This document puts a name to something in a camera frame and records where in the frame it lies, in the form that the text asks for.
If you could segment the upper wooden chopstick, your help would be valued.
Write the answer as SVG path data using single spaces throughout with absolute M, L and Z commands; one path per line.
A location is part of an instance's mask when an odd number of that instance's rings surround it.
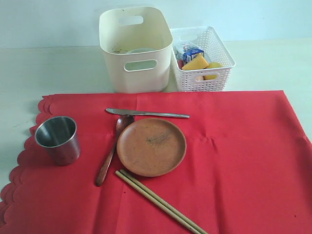
M 140 181 L 138 181 L 136 178 L 134 178 L 132 175 L 130 175 L 128 172 L 126 172 L 125 170 L 121 169 L 119 170 L 119 172 L 121 172 L 122 174 L 124 174 L 127 178 L 129 178 L 132 182 L 134 182 L 136 185 L 138 185 L 140 188 L 142 188 L 144 191 L 146 191 L 149 195 L 151 195 L 152 197 L 154 197 L 157 201 L 159 201 L 161 204 L 165 205 L 167 208 L 171 209 L 175 214 L 177 214 L 178 216 L 180 216 L 182 219 L 184 219 L 185 221 L 187 221 L 189 224 L 191 224 L 193 227 L 195 227 L 200 234 L 207 234 L 207 232 L 201 228 L 200 226 L 198 226 L 195 222 L 193 222 L 191 219 L 189 219 L 187 216 L 185 216 L 184 214 L 182 214 L 179 210 L 177 210 L 174 206 L 172 206 L 171 204 L 169 204 L 167 201 L 165 201 L 163 198 L 161 198 L 160 196 L 158 196 L 156 193 L 154 193 L 151 189 L 149 189 L 148 187 L 146 187 L 144 184 L 142 184 Z

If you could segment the blue white milk carton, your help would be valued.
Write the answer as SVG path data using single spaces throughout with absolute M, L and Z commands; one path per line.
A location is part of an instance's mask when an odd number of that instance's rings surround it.
M 193 43 L 182 42 L 174 45 L 175 57 L 185 63 L 193 60 L 198 54 L 204 56 L 204 51 Z

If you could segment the red sausage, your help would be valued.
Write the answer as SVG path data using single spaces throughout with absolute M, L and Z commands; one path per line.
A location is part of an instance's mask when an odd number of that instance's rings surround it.
M 179 69 L 182 70 L 182 67 L 184 66 L 183 60 L 178 60 L 177 63 L 178 63 Z

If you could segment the white woven plastic basket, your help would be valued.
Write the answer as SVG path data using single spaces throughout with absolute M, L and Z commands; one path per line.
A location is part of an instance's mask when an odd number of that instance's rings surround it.
M 222 91 L 230 77 L 235 61 L 223 41 L 211 26 L 198 26 L 171 29 L 174 39 L 171 70 L 175 77 L 176 86 L 179 91 Z M 180 70 L 178 59 L 174 53 L 174 45 L 182 42 L 190 42 L 204 51 L 204 58 L 208 63 L 218 62 L 222 68 L 201 70 Z M 213 80 L 196 81 L 197 76 L 217 75 Z

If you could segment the yellow lemon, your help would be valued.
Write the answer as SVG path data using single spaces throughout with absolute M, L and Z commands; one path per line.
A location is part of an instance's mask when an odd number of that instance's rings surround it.
M 214 69 L 214 68 L 222 68 L 223 65 L 218 63 L 218 62 L 211 62 L 209 65 L 206 67 L 206 69 Z M 217 77 L 217 75 L 205 75 L 204 80 L 213 80 Z

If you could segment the white ceramic bowl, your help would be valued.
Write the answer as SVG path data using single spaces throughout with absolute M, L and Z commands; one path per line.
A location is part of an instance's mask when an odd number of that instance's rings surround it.
M 154 51 L 154 49 L 137 48 L 137 49 L 128 51 L 127 54 L 145 53 L 145 52 L 150 52 L 150 51 Z M 128 62 L 124 65 L 124 68 L 126 71 L 132 72 L 132 71 L 141 71 L 141 70 L 151 70 L 151 69 L 154 69 L 156 65 L 157 65 L 156 60 L 149 59 L 149 60 Z

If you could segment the lower wooden chopstick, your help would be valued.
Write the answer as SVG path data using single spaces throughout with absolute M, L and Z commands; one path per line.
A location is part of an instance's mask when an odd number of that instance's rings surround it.
M 162 211 L 164 211 L 166 214 L 168 214 L 171 218 L 173 218 L 179 224 L 181 224 L 182 226 L 187 228 L 189 231 L 191 231 L 194 234 L 200 233 L 195 227 L 193 227 L 187 221 L 185 221 L 180 216 L 175 214 L 171 209 L 169 209 L 165 205 L 161 204 L 154 197 L 149 195 L 146 191 L 144 191 L 142 188 L 140 188 L 138 185 L 136 185 L 134 182 L 132 182 L 129 178 L 127 178 L 124 174 L 122 174 L 119 171 L 115 171 L 115 174 L 119 178 L 121 178 L 123 181 L 125 181 L 128 185 L 130 185 L 132 188 L 134 188 L 136 191 L 138 191 L 141 195 L 143 195 L 145 198 L 147 198 L 150 202 L 152 202 L 154 205 L 156 205 L 158 208 L 160 208 Z

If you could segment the cream plastic tub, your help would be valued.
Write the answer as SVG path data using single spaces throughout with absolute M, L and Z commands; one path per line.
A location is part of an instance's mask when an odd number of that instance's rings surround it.
M 118 93 L 160 92 L 169 82 L 173 37 L 154 7 L 112 9 L 99 17 L 99 41 L 113 89 Z M 137 48 L 154 51 L 127 54 Z M 151 70 L 126 71 L 128 62 L 153 59 Z

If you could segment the stainless steel cup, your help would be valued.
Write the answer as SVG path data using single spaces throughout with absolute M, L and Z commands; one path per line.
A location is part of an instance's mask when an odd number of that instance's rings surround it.
M 57 165 L 67 166 L 80 157 L 77 130 L 77 124 L 71 117 L 52 117 L 36 129 L 35 141 L 46 149 Z

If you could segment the silver table knife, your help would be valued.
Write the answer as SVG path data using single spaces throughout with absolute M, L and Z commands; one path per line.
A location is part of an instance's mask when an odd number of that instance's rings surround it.
M 156 116 L 156 117 L 172 117 L 172 118 L 190 118 L 190 115 L 186 114 L 174 114 L 174 113 L 157 113 L 157 112 L 146 112 L 116 108 L 106 108 L 106 112 L 115 115 L 133 115 L 133 116 Z

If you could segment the brown wooden plate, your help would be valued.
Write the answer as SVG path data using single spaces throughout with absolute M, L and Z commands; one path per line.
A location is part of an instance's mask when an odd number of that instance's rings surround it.
M 117 155 L 123 166 L 139 176 L 162 176 L 174 170 L 187 149 L 183 132 L 172 122 L 144 118 L 123 130 Z

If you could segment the red scalloped table cloth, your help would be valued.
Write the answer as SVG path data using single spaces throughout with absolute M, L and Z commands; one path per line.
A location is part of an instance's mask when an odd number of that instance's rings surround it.
M 44 96 L 36 123 L 72 117 L 81 155 L 57 166 L 28 138 L 1 192 L 1 233 L 187 233 L 116 176 L 117 158 L 95 186 L 115 136 L 106 108 L 190 116 L 172 119 L 187 141 L 181 164 L 141 181 L 208 233 L 311 233 L 312 145 L 283 91 Z

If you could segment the dark wooden spoon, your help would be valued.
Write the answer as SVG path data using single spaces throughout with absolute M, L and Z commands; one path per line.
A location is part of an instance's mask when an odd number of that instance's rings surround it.
M 109 151 L 109 154 L 107 155 L 107 158 L 105 159 L 95 181 L 95 185 L 97 187 L 101 186 L 106 178 L 109 166 L 111 164 L 111 161 L 113 159 L 117 141 L 119 139 L 120 134 L 123 130 L 125 130 L 126 127 L 128 127 L 130 124 L 132 124 L 135 121 L 135 118 L 132 115 L 122 115 L 116 122 L 116 134 L 115 134 L 115 140 L 112 145 L 111 150 Z

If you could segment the wooden chopstick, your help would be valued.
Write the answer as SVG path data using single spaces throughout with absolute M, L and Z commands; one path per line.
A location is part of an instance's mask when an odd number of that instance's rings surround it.
M 195 222 L 193 222 L 191 219 L 189 219 L 187 216 L 185 216 L 184 214 L 182 214 L 179 210 L 177 210 L 174 206 L 172 206 L 171 204 L 169 204 L 167 201 L 165 201 L 163 198 L 161 198 L 160 196 L 158 196 L 156 193 L 154 193 L 151 189 L 149 189 L 148 187 L 146 187 L 144 184 L 142 184 L 140 181 L 138 181 L 136 178 L 134 178 L 132 175 L 130 175 L 128 172 L 126 172 L 125 170 L 121 169 L 119 170 L 119 172 L 121 172 L 122 174 L 124 174 L 127 178 L 129 178 L 132 182 L 134 182 L 136 185 L 138 185 L 140 188 L 142 188 L 144 191 L 146 191 L 149 195 L 151 195 L 152 197 L 154 197 L 157 201 L 159 201 L 161 204 L 165 205 L 167 208 L 171 209 L 175 214 L 177 214 L 178 216 L 180 216 L 182 219 L 184 219 L 185 221 L 187 221 L 189 224 L 191 224 L 193 227 L 195 227 L 200 234 L 207 234 L 207 232 L 201 228 L 200 226 L 198 226 Z
M 160 208 L 162 211 L 164 211 L 166 214 L 168 214 L 171 218 L 173 218 L 179 224 L 181 224 L 182 226 L 187 228 L 189 231 L 191 231 L 194 234 L 200 233 L 195 227 L 193 227 L 187 221 L 185 221 L 180 216 L 175 214 L 171 209 L 169 209 L 165 205 L 161 204 L 154 197 L 149 195 L 146 191 L 144 191 L 142 188 L 140 188 L 138 185 L 136 185 L 134 182 L 132 182 L 129 178 L 127 178 L 124 174 L 122 174 L 119 171 L 115 171 L 115 174 L 119 178 L 121 178 L 123 181 L 125 181 L 128 185 L 130 185 L 132 188 L 134 188 L 136 191 L 138 191 L 141 195 L 143 195 L 145 198 L 147 198 L 150 202 L 152 202 L 154 205 L 156 205 L 158 208 Z

